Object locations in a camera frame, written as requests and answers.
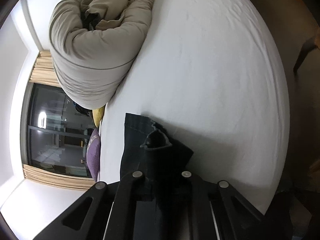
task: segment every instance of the wooden chair leg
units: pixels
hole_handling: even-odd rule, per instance
[[[308,39],[302,46],[299,56],[297,58],[296,64],[294,65],[293,72],[296,74],[299,67],[301,66],[302,62],[306,58],[306,56],[309,54],[309,52],[313,51],[317,48],[317,45],[315,44],[316,36],[313,36],[312,38]]]

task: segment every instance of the window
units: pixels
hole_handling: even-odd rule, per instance
[[[28,113],[28,164],[55,173],[91,177],[85,163],[95,128],[91,116],[61,88],[34,84]]]

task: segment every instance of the curtain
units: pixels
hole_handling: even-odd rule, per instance
[[[49,51],[41,51],[33,67],[29,82],[61,87],[58,83],[56,73],[52,65]]]
[[[68,189],[88,190],[95,184],[92,178],[57,174],[26,164],[23,164],[23,174],[26,179],[30,179],[35,182]]]

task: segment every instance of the dark jeans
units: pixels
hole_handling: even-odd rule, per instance
[[[145,116],[126,114],[120,178],[142,171],[151,181],[155,195],[152,202],[137,203],[134,240],[170,239],[174,210],[179,209],[172,203],[171,191],[192,154],[162,125]]]

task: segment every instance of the glass pane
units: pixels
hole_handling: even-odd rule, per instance
[[[47,171],[91,177],[81,160],[86,156],[88,139],[30,131],[32,165]]]
[[[31,125],[49,130],[91,135],[95,128],[91,112],[76,107],[62,89],[36,85]]]

